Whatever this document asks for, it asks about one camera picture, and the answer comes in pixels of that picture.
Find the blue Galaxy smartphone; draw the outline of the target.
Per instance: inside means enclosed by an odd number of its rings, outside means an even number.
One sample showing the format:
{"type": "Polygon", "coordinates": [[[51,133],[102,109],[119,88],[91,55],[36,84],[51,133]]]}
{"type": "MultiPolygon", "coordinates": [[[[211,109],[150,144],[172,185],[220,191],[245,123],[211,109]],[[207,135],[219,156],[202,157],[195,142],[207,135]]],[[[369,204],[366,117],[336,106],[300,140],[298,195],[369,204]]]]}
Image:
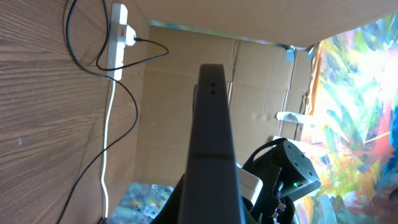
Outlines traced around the blue Galaxy smartphone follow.
{"type": "Polygon", "coordinates": [[[244,223],[224,66],[200,66],[179,223],[244,223]]]}

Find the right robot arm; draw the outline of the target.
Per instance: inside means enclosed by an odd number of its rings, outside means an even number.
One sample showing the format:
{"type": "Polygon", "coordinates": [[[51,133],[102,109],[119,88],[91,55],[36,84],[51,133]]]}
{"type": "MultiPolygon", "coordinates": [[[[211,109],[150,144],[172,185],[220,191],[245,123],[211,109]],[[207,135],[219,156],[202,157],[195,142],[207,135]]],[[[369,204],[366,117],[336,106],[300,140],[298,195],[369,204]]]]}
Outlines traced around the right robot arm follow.
{"type": "Polygon", "coordinates": [[[292,223],[294,202],[321,186],[310,159],[286,138],[257,148],[238,171],[248,223],[292,223]]]}

